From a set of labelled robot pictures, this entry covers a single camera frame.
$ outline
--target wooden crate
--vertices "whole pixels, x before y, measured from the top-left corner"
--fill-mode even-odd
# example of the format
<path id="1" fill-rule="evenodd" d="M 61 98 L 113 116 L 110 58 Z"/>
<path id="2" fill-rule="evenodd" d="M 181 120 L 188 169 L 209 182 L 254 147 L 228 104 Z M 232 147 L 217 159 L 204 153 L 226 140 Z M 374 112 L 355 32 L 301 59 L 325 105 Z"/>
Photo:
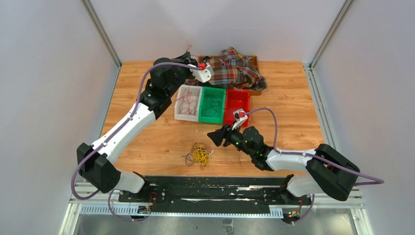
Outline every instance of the wooden crate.
<path id="1" fill-rule="evenodd" d="M 209 56 L 209 57 L 220 57 L 220 55 L 199 55 L 199 63 L 201 62 L 202 58 Z M 259 71 L 259 66 L 258 66 L 258 58 L 256 55 L 247 55 L 249 57 L 252 57 L 252 68 L 256 69 L 258 72 Z M 251 95 L 261 95 L 262 90 L 257 91 L 257 90 L 252 90 L 252 89 L 242 89 L 243 91 L 248 91 Z"/>

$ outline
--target gray floor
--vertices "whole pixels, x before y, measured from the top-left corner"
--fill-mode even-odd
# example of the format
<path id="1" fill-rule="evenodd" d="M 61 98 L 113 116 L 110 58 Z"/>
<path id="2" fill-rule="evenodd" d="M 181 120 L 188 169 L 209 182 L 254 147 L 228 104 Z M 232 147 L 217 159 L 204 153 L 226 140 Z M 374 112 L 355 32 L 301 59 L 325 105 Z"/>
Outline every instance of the gray floor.
<path id="1" fill-rule="evenodd" d="M 81 215 L 76 235 L 356 235 L 350 211 L 319 209 L 294 227 L 279 219 L 149 217 L 123 222 L 110 215 Z"/>

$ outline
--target gray wall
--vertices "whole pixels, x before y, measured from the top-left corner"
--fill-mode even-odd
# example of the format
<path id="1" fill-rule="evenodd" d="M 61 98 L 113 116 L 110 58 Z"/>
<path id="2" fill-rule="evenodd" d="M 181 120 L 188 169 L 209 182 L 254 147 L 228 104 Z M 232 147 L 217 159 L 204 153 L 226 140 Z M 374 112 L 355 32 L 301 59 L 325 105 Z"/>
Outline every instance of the gray wall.
<path id="1" fill-rule="evenodd" d="M 376 235 L 414 234 L 415 1 L 355 1 L 316 67 L 339 149 L 363 173 Z"/>
<path id="2" fill-rule="evenodd" d="M 344 0 L 92 0 L 123 61 L 218 54 L 310 62 Z"/>
<path id="3" fill-rule="evenodd" d="M 0 35 L 0 234 L 55 235 L 117 69 L 79 0 L 2 0 Z"/>

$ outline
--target wooden table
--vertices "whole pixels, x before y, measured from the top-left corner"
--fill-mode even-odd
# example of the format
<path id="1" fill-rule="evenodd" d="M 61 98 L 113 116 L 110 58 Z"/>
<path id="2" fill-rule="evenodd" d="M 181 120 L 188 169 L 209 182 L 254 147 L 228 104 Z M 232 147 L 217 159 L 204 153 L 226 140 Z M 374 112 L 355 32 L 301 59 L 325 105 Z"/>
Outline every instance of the wooden table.
<path id="1" fill-rule="evenodd" d="M 108 132 L 134 104 L 139 82 L 152 62 L 124 62 L 115 87 L 103 134 Z M 277 146 L 282 149 L 311 149 L 323 142 L 323 136 L 301 62 L 259 62 L 268 88 L 260 96 L 251 96 L 251 109 L 268 107 L 278 120 Z M 206 133 L 221 125 L 174 119 L 173 104 L 145 128 L 124 150 L 115 166 L 143 175 L 205 176 L 286 176 L 291 170 L 261 171 L 250 157 L 235 147 L 216 147 Z M 272 146 L 274 122 L 267 111 L 251 115 L 249 126 L 255 126 Z M 187 166 L 186 155 L 195 142 L 208 144 L 214 152 L 208 168 Z"/>

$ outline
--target plaid cloth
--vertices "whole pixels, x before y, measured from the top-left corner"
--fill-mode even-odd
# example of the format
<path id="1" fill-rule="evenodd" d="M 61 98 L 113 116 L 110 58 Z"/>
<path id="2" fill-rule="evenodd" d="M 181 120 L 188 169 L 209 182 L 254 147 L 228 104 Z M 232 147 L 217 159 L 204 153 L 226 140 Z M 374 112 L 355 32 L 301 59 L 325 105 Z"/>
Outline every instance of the plaid cloth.
<path id="1" fill-rule="evenodd" d="M 213 87 L 225 89 L 254 89 L 267 88 L 265 78 L 251 64 L 252 57 L 238 53 L 233 47 L 223 50 L 220 57 L 206 60 L 212 66 L 214 75 L 209 83 Z M 197 80 L 187 80 L 187 85 L 201 85 Z"/>

